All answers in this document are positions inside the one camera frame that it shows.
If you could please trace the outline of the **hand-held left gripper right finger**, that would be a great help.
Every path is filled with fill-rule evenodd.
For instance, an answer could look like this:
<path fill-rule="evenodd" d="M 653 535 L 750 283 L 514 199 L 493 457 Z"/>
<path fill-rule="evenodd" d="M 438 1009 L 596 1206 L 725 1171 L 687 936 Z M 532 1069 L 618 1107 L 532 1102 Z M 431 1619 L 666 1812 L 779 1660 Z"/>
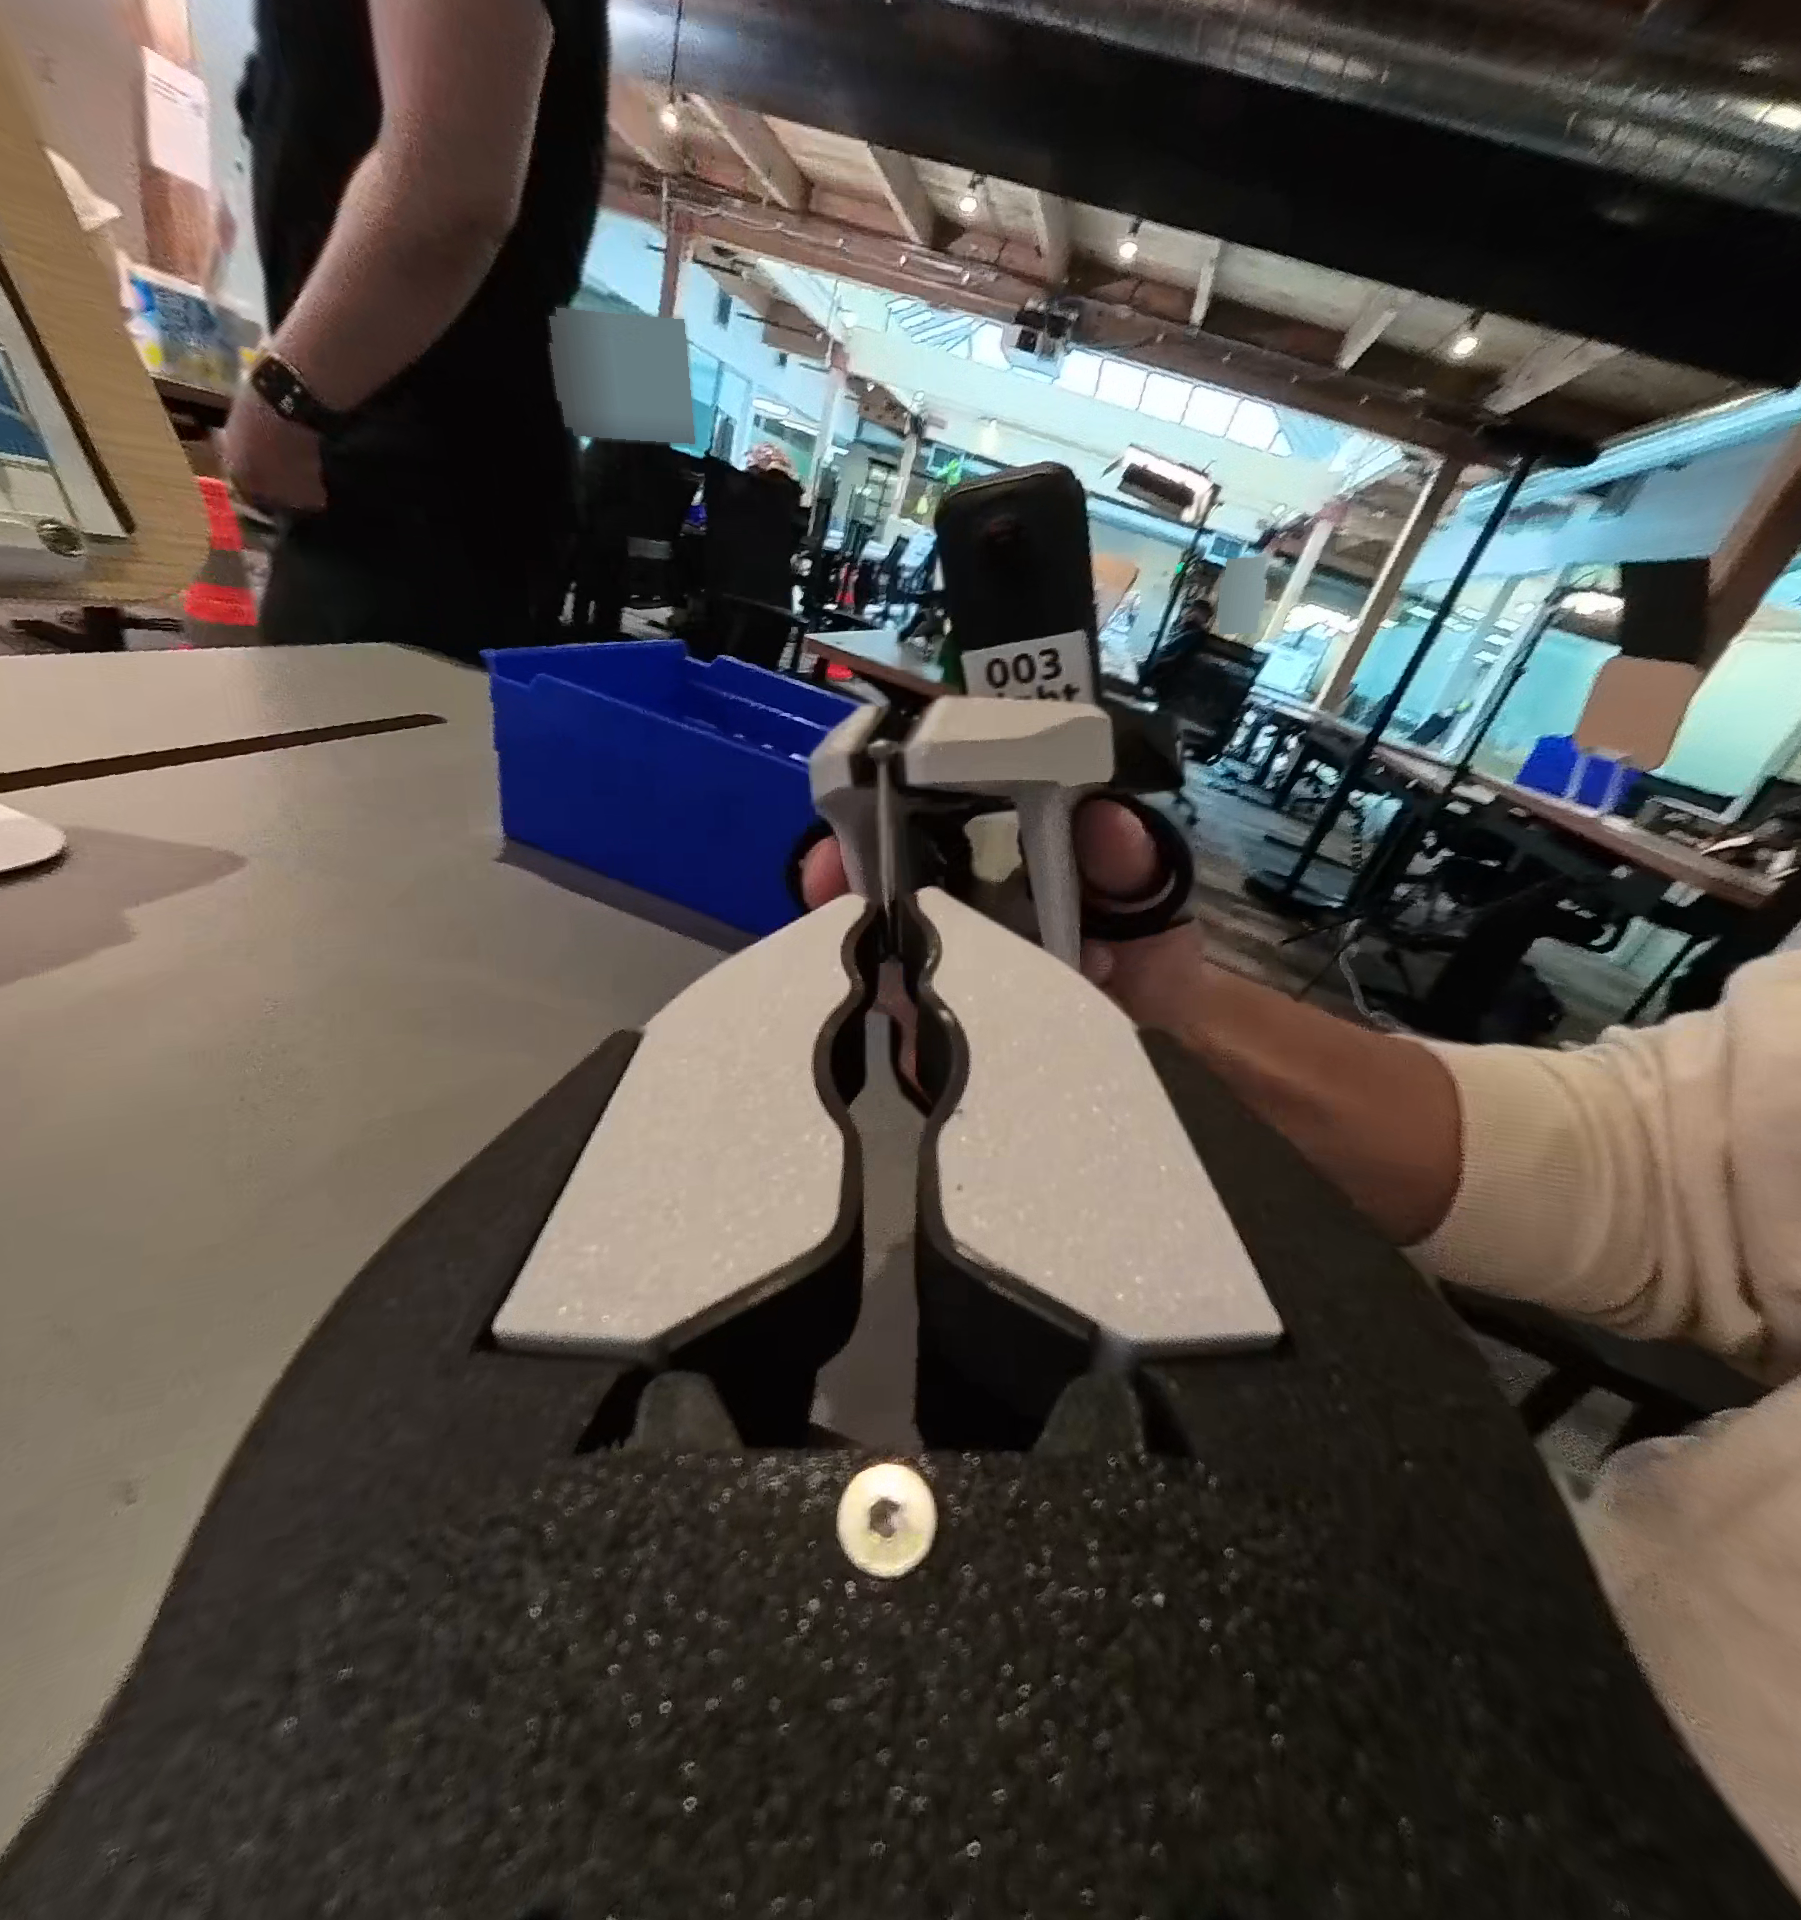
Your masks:
<path fill-rule="evenodd" d="M 917 893 L 917 1069 L 930 1446 L 1030 1446 L 1083 1379 L 1287 1343 L 1134 1018 L 945 890 Z"/>

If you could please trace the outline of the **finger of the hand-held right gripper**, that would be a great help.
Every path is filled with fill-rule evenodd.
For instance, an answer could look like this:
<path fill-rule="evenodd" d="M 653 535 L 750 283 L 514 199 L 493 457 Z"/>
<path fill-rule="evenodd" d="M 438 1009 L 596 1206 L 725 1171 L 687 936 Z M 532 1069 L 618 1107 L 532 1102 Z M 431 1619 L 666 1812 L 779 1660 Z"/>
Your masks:
<path fill-rule="evenodd" d="M 1083 969 L 1070 815 L 1117 776 L 1117 726 L 1093 705 L 945 697 L 906 734 L 917 798 L 1002 798 L 1020 815 L 1041 943 Z"/>
<path fill-rule="evenodd" d="M 812 753 L 812 805 L 837 839 L 875 839 L 875 765 L 865 743 L 917 734 L 917 709 L 855 705 L 837 731 Z"/>

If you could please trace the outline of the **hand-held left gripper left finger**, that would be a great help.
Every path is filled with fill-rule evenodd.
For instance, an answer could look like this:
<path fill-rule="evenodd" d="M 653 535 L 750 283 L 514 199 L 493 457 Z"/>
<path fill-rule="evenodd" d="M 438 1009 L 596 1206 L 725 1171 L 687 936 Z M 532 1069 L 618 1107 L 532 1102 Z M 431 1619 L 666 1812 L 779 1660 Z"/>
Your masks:
<path fill-rule="evenodd" d="M 812 1432 L 862 1323 L 862 893 L 725 956 L 648 1018 L 493 1347 L 707 1379 L 750 1446 Z"/>

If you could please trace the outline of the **blue plastic bin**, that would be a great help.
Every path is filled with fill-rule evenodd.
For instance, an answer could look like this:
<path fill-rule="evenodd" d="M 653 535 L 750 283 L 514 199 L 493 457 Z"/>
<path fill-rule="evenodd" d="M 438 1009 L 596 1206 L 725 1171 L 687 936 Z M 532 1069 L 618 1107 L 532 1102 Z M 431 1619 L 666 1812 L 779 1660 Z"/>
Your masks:
<path fill-rule="evenodd" d="M 807 913 L 812 758 L 855 697 L 687 643 L 493 647 L 502 836 L 734 936 Z"/>
<path fill-rule="evenodd" d="M 1581 815 L 1625 815 L 1643 773 L 1633 758 L 1592 758 L 1576 734 L 1532 734 L 1510 788 Z"/>

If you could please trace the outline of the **person's right forearm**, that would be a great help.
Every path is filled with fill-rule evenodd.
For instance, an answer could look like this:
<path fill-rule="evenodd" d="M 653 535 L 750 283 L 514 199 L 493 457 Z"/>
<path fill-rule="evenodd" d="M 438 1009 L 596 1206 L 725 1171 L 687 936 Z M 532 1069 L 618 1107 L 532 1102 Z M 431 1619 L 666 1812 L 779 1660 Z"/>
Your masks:
<path fill-rule="evenodd" d="M 1196 964 L 1177 1009 L 1424 1273 L 1801 1379 L 1801 949 L 1592 1049 L 1439 1049 Z"/>

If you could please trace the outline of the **person's right hand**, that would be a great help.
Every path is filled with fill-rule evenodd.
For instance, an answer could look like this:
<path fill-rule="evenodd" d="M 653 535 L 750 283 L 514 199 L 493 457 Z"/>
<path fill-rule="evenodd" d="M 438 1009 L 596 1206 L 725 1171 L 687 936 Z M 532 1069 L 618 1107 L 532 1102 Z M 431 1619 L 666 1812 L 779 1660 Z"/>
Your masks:
<path fill-rule="evenodd" d="M 1083 851 L 1083 901 L 1103 913 L 1139 913 L 1153 893 L 1171 893 L 1171 859 L 1153 836 L 1119 798 L 1086 798 L 1070 815 L 1070 851 Z M 796 859 L 796 901 L 828 910 L 834 893 L 855 893 L 837 839 L 828 836 Z M 1083 943 L 1083 969 L 1153 1032 L 1182 1032 L 1208 969 L 1206 969 L 1206 929 L 1177 921 L 1134 943 Z"/>

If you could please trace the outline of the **black light stand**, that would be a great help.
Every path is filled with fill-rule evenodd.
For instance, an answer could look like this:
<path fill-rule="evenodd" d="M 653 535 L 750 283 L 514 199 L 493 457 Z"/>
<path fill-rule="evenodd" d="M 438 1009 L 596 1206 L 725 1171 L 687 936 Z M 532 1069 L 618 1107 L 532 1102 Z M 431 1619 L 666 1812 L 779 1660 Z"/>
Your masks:
<path fill-rule="evenodd" d="M 1493 535 L 1508 528 L 1508 517 L 1510 517 L 1520 489 L 1532 480 L 1532 465 L 1589 465 L 1589 463 L 1602 457 L 1592 442 L 1568 442 L 1568 432 L 1510 432 L 1510 426 L 1508 426 L 1508 442 L 1510 442 L 1510 478 L 1508 478 L 1493 517 L 1480 522 L 1466 564 L 1449 573 L 1449 588 L 1444 588 L 1430 629 L 1416 635 L 1416 657 L 1406 661 L 1395 691 L 1373 705 L 1364 743 L 1351 753 L 1342 788 L 1327 795 L 1316 836 L 1299 839 L 1299 851 L 1296 851 L 1287 866 L 1253 866 L 1253 877 L 1242 877 L 1242 893 L 1267 901 L 1267 910 L 1287 913 L 1287 921 L 1320 921 L 1320 913 L 1327 913 L 1327 893 L 1320 893 L 1306 877 L 1320 866 L 1320 850 L 1327 850 L 1327 836 L 1342 824 L 1342 815 L 1356 805 L 1356 795 L 1370 788 L 1370 765 L 1373 765 L 1373 753 L 1379 753 L 1379 734 L 1392 734 L 1392 726 L 1395 726 L 1395 709 L 1406 709 L 1416 665 L 1424 665 L 1430 647 L 1444 643 L 1444 629 L 1449 629 L 1449 613 L 1457 613 L 1457 597 L 1466 597 L 1480 556 L 1484 556 Z"/>

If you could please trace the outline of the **wooden office desk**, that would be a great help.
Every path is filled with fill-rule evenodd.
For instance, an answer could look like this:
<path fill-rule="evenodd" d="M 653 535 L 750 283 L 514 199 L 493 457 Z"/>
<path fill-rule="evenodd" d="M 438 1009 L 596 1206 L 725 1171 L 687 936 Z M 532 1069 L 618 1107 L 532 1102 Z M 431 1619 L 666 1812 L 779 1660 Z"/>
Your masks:
<path fill-rule="evenodd" d="M 1770 910 L 1783 893 L 1776 877 L 1747 877 L 1716 851 L 1677 850 L 1661 836 L 1643 836 L 1618 815 L 1589 815 L 1576 798 L 1546 798 L 1546 795 L 1528 795 L 1528 788 L 1508 788 L 1508 776 L 1480 776 L 1480 773 L 1457 773 L 1444 758 L 1395 753 L 1395 743 L 1373 743 L 1373 765 L 1395 773 L 1395 776 L 1416 776 L 1430 795 L 1449 795 L 1466 805 L 1501 805 L 1501 815 L 1510 815 L 1528 824 L 1546 824 L 1546 836 L 1559 836 L 1559 839 L 1576 839 L 1576 850 L 1589 850 L 1589 851 L 1602 851 L 1633 877 L 1657 877 L 1672 890 L 1692 890 L 1692 893 L 1710 893 L 1710 901 L 1733 901 L 1733 910 Z"/>

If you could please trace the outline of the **brown cardboard sheet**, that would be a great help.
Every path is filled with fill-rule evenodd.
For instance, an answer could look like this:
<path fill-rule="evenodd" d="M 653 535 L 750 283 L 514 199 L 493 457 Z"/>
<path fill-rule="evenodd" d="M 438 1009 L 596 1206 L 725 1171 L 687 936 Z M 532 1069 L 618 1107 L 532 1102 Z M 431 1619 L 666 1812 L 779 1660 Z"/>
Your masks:
<path fill-rule="evenodd" d="M 1661 773 L 1696 691 L 1708 691 L 1708 672 L 1692 661 L 1618 657 L 1589 683 L 1576 753 L 1581 758 L 1618 758 L 1633 773 Z"/>

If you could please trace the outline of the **orange traffic cone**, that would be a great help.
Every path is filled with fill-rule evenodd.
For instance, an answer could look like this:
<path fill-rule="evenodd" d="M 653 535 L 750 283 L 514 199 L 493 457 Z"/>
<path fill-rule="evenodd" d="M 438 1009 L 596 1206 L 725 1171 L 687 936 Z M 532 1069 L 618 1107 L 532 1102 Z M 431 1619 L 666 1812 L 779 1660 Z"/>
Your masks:
<path fill-rule="evenodd" d="M 247 546 L 239 546 L 239 512 L 222 478 L 199 478 L 199 512 L 205 512 L 205 564 L 184 588 L 184 643 L 192 647 L 255 647 L 262 643 L 262 597 L 247 578 Z"/>

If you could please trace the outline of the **black smartwatch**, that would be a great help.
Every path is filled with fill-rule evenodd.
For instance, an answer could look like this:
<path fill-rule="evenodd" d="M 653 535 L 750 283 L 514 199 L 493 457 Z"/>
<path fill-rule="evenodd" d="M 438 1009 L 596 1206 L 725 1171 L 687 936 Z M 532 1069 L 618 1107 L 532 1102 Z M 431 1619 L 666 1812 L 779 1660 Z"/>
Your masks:
<path fill-rule="evenodd" d="M 315 392 L 312 392 L 312 376 L 282 356 L 282 354 L 262 354 L 255 366 L 247 366 L 247 392 L 273 416 L 273 418 L 291 418 L 291 426 L 304 426 L 304 432 L 346 432 L 346 409 L 323 409 Z"/>

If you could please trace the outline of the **person's cream sweater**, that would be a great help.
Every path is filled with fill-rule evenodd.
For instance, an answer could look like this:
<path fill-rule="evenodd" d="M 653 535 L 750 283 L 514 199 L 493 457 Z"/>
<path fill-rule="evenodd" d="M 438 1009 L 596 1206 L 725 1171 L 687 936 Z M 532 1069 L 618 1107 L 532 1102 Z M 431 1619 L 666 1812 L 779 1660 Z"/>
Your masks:
<path fill-rule="evenodd" d="M 1801 1900 L 1801 1379 L 1625 1446 L 1576 1519 L 1637 1667 Z"/>

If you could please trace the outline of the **instruction sheet on stand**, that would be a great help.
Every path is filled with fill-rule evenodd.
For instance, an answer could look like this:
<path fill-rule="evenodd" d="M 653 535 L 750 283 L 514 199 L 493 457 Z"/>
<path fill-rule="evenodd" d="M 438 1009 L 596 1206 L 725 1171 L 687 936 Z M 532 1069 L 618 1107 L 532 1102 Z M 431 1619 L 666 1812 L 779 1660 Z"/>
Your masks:
<path fill-rule="evenodd" d="M 124 556 L 111 556 L 69 597 L 30 597 L 30 603 L 181 597 L 205 564 L 205 512 L 192 489 L 192 463 L 124 333 L 118 268 L 103 268 L 97 242 L 74 226 L 74 204 L 49 167 L 30 74 L 10 40 L 0 40 L 0 262 L 133 517 Z"/>

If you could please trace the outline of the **black ceiling duct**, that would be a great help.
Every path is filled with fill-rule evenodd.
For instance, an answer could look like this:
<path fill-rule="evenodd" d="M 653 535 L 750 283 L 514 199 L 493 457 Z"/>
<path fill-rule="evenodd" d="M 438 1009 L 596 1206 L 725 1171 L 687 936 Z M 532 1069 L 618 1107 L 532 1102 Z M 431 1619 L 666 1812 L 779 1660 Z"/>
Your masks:
<path fill-rule="evenodd" d="M 1801 376 L 1801 214 L 1153 56 L 1086 10 L 607 10 L 630 83 L 1306 268 Z"/>

